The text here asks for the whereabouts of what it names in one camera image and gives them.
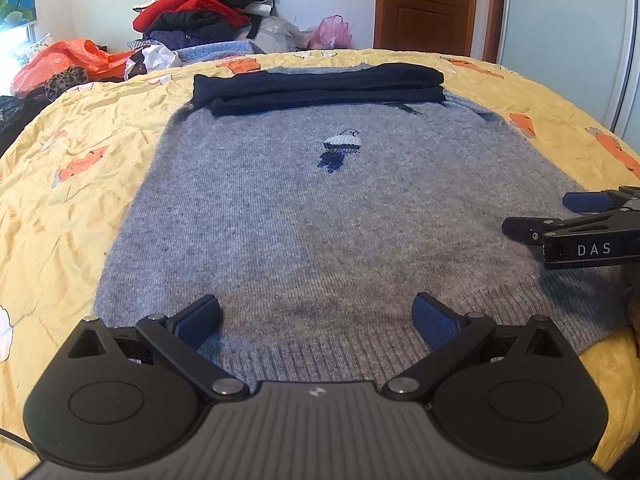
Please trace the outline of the person's right hand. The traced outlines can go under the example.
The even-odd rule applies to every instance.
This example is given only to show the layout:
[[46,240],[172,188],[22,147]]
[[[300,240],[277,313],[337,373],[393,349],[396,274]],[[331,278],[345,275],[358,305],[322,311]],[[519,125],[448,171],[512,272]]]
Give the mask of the person's right hand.
[[627,296],[627,318],[634,330],[634,339],[640,341],[640,266],[623,266],[623,283]]

